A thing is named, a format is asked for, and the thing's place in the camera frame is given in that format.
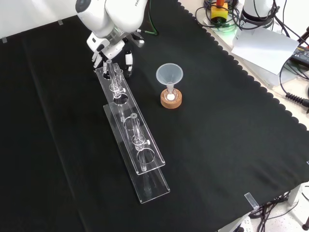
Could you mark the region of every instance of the green cable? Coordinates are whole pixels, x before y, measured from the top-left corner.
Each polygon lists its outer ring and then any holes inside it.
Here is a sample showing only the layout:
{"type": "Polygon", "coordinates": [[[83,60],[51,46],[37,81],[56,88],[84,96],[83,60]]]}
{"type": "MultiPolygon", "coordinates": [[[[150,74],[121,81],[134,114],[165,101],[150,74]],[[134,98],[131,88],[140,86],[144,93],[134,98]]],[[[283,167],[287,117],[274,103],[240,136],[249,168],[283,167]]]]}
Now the green cable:
{"type": "Polygon", "coordinates": [[[150,10],[151,10],[151,0],[149,0],[149,12],[148,12],[148,16],[149,16],[149,21],[150,21],[151,27],[153,28],[154,32],[145,31],[145,33],[151,34],[151,35],[158,35],[158,31],[155,29],[155,26],[154,26],[153,21],[152,21],[151,16],[150,16],[150,10]]]}

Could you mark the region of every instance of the electronic device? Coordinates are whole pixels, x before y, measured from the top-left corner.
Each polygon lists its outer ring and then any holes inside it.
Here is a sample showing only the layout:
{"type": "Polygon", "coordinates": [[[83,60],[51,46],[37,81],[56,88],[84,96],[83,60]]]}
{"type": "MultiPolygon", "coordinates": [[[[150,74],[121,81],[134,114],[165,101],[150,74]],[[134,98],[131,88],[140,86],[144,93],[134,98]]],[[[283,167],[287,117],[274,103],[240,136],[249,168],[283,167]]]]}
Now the electronic device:
{"type": "Polygon", "coordinates": [[[297,54],[291,58],[291,61],[295,62],[296,64],[301,64],[309,68],[309,49],[302,46],[298,46],[294,54],[295,53],[297,54]]]}

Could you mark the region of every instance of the hole in acrylic stand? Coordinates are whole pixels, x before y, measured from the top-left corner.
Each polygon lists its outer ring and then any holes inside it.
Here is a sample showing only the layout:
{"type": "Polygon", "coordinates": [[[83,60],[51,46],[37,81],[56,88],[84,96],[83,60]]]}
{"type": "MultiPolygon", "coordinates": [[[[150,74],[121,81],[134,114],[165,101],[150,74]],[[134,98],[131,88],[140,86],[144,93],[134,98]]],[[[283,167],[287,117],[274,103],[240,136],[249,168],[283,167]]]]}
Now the hole in acrylic stand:
{"type": "Polygon", "coordinates": [[[127,96],[127,94],[122,93],[120,98],[114,98],[114,103],[117,105],[123,105],[127,103],[127,100],[129,99],[129,97],[127,96]]]}
{"type": "Polygon", "coordinates": [[[110,77],[110,73],[108,71],[106,71],[104,74],[103,74],[103,77],[106,79],[106,80],[110,80],[111,77],[110,77]]]}
{"type": "Polygon", "coordinates": [[[153,162],[155,159],[155,153],[150,148],[144,148],[143,150],[139,151],[137,153],[137,160],[141,164],[148,164],[153,162]]]}
{"type": "Polygon", "coordinates": [[[124,125],[124,128],[127,130],[127,131],[131,131],[133,130],[133,124],[132,124],[132,120],[131,120],[131,117],[127,117],[123,123],[124,125]]]}

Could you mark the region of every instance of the black cloth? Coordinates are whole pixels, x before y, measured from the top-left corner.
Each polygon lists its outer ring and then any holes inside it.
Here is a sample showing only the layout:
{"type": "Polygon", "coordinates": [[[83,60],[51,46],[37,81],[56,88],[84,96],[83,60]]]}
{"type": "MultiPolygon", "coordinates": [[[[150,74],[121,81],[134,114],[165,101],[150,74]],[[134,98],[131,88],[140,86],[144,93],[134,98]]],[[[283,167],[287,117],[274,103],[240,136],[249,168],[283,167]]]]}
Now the black cloth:
{"type": "Polygon", "coordinates": [[[22,38],[0,51],[0,231],[82,232],[22,38]]]}
{"type": "Polygon", "coordinates": [[[176,0],[153,1],[151,13],[160,35],[145,35],[143,48],[132,47],[128,84],[166,161],[162,172],[171,192],[143,205],[103,112],[107,101],[85,43],[90,32],[72,17],[23,34],[87,231],[213,232],[252,210],[247,192],[262,205],[308,181],[306,128],[176,0]],[[168,62],[184,71],[176,86],[183,103],[176,110],[161,106],[164,86],[155,77],[168,62]]]}

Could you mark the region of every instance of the white paper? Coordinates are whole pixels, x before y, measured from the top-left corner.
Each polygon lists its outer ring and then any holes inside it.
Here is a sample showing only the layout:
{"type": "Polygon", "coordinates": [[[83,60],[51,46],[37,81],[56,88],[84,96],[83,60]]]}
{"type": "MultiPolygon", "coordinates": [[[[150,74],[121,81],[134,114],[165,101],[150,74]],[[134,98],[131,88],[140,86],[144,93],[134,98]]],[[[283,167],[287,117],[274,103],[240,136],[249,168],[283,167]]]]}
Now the white paper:
{"type": "Polygon", "coordinates": [[[243,30],[232,53],[278,75],[298,42],[265,28],[243,30]]]}

